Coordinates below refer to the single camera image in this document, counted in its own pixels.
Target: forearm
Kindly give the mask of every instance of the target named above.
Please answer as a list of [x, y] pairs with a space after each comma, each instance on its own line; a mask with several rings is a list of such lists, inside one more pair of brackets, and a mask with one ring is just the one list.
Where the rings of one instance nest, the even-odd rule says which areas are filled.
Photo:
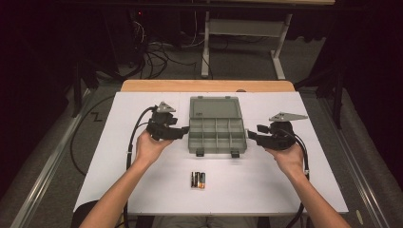
[[92, 208], [80, 227], [114, 227], [130, 194], [148, 167], [147, 163], [133, 162]]
[[315, 227], [350, 227], [344, 218], [318, 193], [303, 173], [288, 175]]

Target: white paper sheet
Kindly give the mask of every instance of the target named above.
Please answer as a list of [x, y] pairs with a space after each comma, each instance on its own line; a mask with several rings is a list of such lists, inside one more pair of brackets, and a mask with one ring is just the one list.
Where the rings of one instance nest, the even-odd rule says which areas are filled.
[[[98, 200], [124, 173], [131, 132], [141, 113], [161, 101], [176, 108], [173, 127], [189, 125], [191, 96], [236, 96], [245, 128], [257, 132], [257, 124], [269, 125], [280, 111], [307, 115], [297, 92], [274, 93], [189, 93], [118, 92], [104, 132], [89, 167], [74, 210]], [[147, 122], [151, 112], [143, 117]], [[292, 122], [295, 133], [309, 153], [311, 182], [340, 213], [348, 212], [335, 177], [324, 156], [311, 121]], [[137, 136], [145, 129], [141, 126]], [[285, 215], [297, 211], [300, 200], [291, 183], [278, 169], [273, 157], [255, 141], [247, 140], [245, 154], [189, 154], [187, 135], [169, 145], [148, 169], [131, 195], [128, 212], [142, 215]], [[206, 173], [205, 189], [190, 187], [191, 172]]]

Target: gray plastic tray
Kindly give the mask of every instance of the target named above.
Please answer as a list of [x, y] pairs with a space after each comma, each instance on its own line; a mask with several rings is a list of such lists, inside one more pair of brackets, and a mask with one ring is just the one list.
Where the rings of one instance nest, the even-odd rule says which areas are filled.
[[240, 102], [237, 97], [191, 97], [189, 152], [231, 154], [237, 158], [246, 150]]

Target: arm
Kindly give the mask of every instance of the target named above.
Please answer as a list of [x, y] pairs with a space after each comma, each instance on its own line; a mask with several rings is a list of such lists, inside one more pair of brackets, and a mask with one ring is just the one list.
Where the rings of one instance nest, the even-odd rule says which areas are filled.
[[135, 161], [95, 204], [80, 227], [114, 227], [145, 171], [171, 143], [172, 141], [157, 142], [144, 131], [137, 140]]
[[298, 144], [283, 151], [266, 148], [297, 191], [315, 227], [350, 227], [346, 220], [318, 193], [302, 171], [302, 150]]

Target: gray carpet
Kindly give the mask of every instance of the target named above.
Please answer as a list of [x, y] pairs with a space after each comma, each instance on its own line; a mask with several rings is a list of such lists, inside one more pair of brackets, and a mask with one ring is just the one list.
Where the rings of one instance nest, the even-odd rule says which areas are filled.
[[[252, 39], [243, 37], [240, 39], [242, 40], [228, 41], [228, 46], [226, 40], [221, 38], [213, 40], [213, 49], [210, 54], [213, 78], [275, 80], [275, 71], [268, 55], [268, 49], [270, 49], [268, 47], [274, 44], [273, 40], [253, 42]], [[280, 54], [280, 60], [287, 80], [294, 83], [309, 75], [322, 44], [323, 41], [305, 44], [299, 39], [286, 42], [283, 52]], [[181, 64], [169, 61], [163, 74], [158, 77], [159, 79], [200, 79], [200, 47], [177, 50], [164, 46], [164, 50], [169, 58], [181, 62]], [[195, 66], [184, 65], [194, 62]], [[121, 70], [122, 73], [125, 73], [130, 69], [122, 66]], [[150, 70], [151, 67], [147, 65], [143, 71], [143, 77], [146, 77]], [[96, 106], [91, 110], [92, 114], [86, 115], [80, 124], [72, 144], [74, 159], [77, 161], [77, 166], [84, 172], [89, 167], [112, 103], [112, 99], [105, 101], [103, 99], [113, 96], [120, 89], [119, 84], [106, 79], [105, 75], [101, 77], [102, 85], [96, 91], [91, 92], [91, 99], [86, 110]], [[345, 155], [345, 148], [338, 140], [338, 133], [345, 136], [389, 226], [401, 227], [403, 225], [402, 192], [377, 154], [365, 126], [355, 113], [348, 94], [345, 92], [343, 96], [341, 112], [343, 129], [341, 132], [335, 130], [329, 120], [329, 110], [326, 104], [331, 100], [317, 99], [311, 88], [304, 88], [300, 94], [350, 210], [343, 217], [353, 227], [382, 227], [377, 225], [379, 222], [376, 222], [376, 217], [369, 210], [367, 201], [363, 199], [362, 192], [357, 188], [359, 179], [355, 178], [351, 163]], [[48, 157], [68, 129], [71, 113], [72, 103], [32, 152], [12, 187], [0, 202], [0, 227], [10, 227], [12, 224]], [[36, 211], [32, 215], [28, 227], [69, 227], [72, 218], [71, 212], [83, 181], [84, 176], [74, 167], [70, 148], [67, 145], [47, 191], [38, 200]], [[363, 224], [357, 218], [357, 211], [362, 216]], [[272, 227], [284, 227], [290, 219], [291, 217], [271, 218]]]

